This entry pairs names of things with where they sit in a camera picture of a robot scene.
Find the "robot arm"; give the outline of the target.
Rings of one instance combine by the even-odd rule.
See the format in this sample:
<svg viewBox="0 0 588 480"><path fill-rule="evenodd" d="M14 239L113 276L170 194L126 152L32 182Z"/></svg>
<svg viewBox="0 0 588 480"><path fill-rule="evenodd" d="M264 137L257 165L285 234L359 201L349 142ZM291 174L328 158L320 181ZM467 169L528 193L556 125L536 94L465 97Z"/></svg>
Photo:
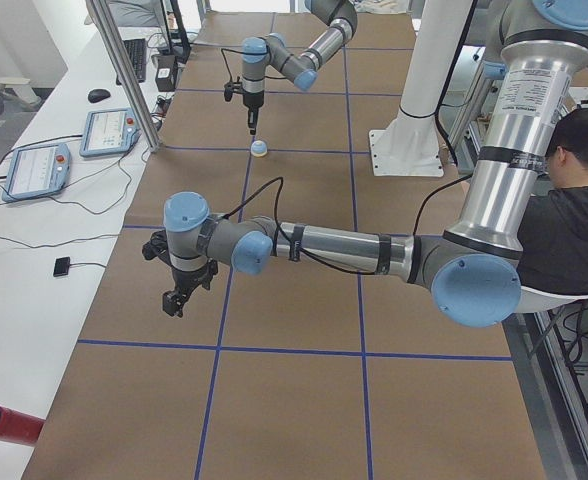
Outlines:
<svg viewBox="0 0 588 480"><path fill-rule="evenodd" d="M349 273L393 275L428 289L452 320L483 327L519 311L588 296L588 109L564 117L572 74L588 61L588 30L565 26L543 5L522 10L505 35L507 74L462 210L441 234L384 227L371 205L364 231L276 217L235 223L205 199L178 193L165 204L165 259L175 287L164 310L181 313L219 264L257 274L270 256L303 256Z"/></svg>
<svg viewBox="0 0 588 480"><path fill-rule="evenodd" d="M326 25L326 30L306 49L291 50L282 35L249 37L242 43L242 73L225 86L225 100L242 96L247 108L249 133L257 131L259 111L264 105L266 70L271 67L306 92L318 78L319 70L348 42L358 25L354 5L345 0L307 1L305 7Z"/></svg>

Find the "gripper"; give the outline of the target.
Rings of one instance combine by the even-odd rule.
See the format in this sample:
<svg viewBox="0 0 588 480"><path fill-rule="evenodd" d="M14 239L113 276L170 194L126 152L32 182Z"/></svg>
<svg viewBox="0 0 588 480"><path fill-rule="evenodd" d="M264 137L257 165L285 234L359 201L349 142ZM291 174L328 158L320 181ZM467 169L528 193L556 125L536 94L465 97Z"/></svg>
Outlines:
<svg viewBox="0 0 588 480"><path fill-rule="evenodd" d="M248 109L247 126L249 133L254 136L257 133L258 111L264 105L265 92L243 91L243 104Z"/></svg>
<svg viewBox="0 0 588 480"><path fill-rule="evenodd" d="M214 264L206 263L202 267L185 271L172 267L174 289L162 295L162 309L171 317L182 317L185 299L188 300L198 288L209 291L214 277Z"/></svg>

